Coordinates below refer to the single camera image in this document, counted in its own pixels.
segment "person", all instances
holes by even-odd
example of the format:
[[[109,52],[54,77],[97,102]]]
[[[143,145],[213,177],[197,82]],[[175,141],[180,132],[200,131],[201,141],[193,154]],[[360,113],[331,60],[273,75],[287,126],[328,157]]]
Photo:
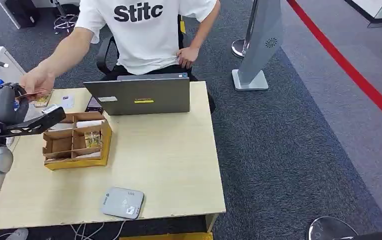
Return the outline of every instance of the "person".
[[[73,32],[54,53],[26,73],[20,85],[37,97],[48,94],[55,78],[77,65],[100,41],[105,24],[113,33],[119,58],[113,72],[103,80],[120,75],[188,72],[219,14],[219,0],[81,0]],[[196,18],[200,24],[189,47],[179,49],[178,15]],[[214,110],[209,96],[210,110]]]

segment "dark blue carpet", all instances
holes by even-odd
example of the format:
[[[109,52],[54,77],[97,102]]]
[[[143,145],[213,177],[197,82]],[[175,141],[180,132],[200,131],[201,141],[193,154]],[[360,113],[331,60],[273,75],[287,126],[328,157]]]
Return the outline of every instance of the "dark blue carpet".
[[[217,103],[212,119],[227,213],[214,226],[215,239],[300,240],[320,216],[343,219],[359,233],[382,231],[381,210],[282,50],[264,68],[269,90],[234,90],[231,70],[240,60],[230,46],[244,35],[250,9],[249,1],[222,1],[221,16],[194,67]],[[53,34],[52,20],[45,15],[37,27],[16,30],[0,10],[0,46],[28,71],[62,37]],[[187,20],[190,35],[196,26]],[[105,29],[101,38],[107,34]],[[98,47],[59,77],[56,87],[78,88],[101,78]],[[195,216],[128,222],[122,236],[201,232],[203,221]],[[99,226],[89,224],[88,234]],[[108,223],[93,239],[111,239],[119,226]],[[70,227],[54,226],[31,229],[29,239],[51,235],[73,237]]]

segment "cardboard organizer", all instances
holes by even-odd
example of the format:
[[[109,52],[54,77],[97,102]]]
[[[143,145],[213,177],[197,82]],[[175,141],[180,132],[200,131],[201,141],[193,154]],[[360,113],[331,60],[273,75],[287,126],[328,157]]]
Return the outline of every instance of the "cardboard organizer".
[[[105,120],[101,125],[77,128],[77,122]],[[45,147],[44,166],[51,170],[106,166],[109,157],[112,129],[107,120],[99,112],[67,113],[60,123],[73,124],[73,129],[46,131],[43,133]],[[100,147],[87,148],[85,133],[100,132]],[[100,152],[100,156],[80,157]]]

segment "yellow sticker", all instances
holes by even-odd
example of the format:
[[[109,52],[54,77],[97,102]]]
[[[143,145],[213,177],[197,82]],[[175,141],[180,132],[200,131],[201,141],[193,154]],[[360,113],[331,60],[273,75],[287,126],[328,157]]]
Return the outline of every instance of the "yellow sticker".
[[[151,104],[154,103],[154,100],[139,100],[139,101],[134,101],[136,104]]]

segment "laptop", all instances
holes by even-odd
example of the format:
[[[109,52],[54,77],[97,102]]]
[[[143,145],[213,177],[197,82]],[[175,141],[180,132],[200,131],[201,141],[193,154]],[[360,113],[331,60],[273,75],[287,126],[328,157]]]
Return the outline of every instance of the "laptop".
[[[190,111],[187,73],[118,76],[113,81],[83,84],[102,109],[112,116]]]

